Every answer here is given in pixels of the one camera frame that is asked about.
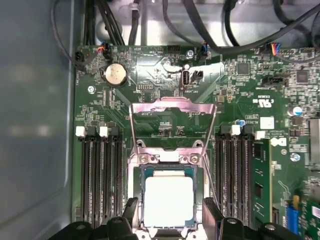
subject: usb port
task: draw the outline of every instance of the usb port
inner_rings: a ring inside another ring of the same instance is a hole
[[[190,84],[190,73],[187,70],[183,70],[181,73],[181,83],[182,86],[186,86]]]

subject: integrated circuit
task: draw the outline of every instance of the integrated circuit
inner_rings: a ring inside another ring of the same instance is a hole
[[[297,70],[296,71],[296,83],[297,84],[307,84],[308,83],[308,71],[307,70]]]
[[[239,62],[237,64],[237,73],[238,75],[249,75],[250,69],[249,69],[249,63],[246,62]]]

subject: blue connector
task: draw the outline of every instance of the blue connector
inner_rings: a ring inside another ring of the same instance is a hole
[[[293,206],[286,207],[286,228],[298,235],[298,210]]]

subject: motherboard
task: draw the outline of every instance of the motherboard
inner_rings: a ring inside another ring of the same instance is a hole
[[[196,231],[202,199],[215,196],[224,216],[252,228],[272,222],[317,239],[319,67],[264,48],[107,46],[76,71],[73,220],[96,228],[138,197],[144,230]]]

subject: gray case wall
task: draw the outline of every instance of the gray case wall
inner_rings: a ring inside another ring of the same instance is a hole
[[[76,38],[71,19],[80,19],[74,2],[57,8],[66,46]],[[54,42],[50,5],[1,2],[1,240],[48,239],[71,221],[73,76]]]
[[[200,41],[180,1],[173,1],[168,9],[172,22]],[[161,1],[144,2],[137,44],[181,43],[163,22]],[[275,17],[271,1],[241,2],[231,16],[231,27],[241,44],[284,26]],[[58,29],[69,49],[80,43],[81,3],[61,0],[57,7]],[[126,43],[131,28],[130,3],[117,0],[111,4]],[[297,18],[318,1],[294,3],[299,6],[284,9],[288,16]],[[0,7],[0,240],[45,240],[71,221],[73,70],[53,39],[50,5],[50,0],[8,0]],[[222,35],[221,9],[221,4],[198,8],[222,46],[228,41]],[[312,18],[304,24],[310,27],[311,23]],[[249,31],[242,34],[247,27]],[[280,41],[286,47],[306,44],[297,31]]]

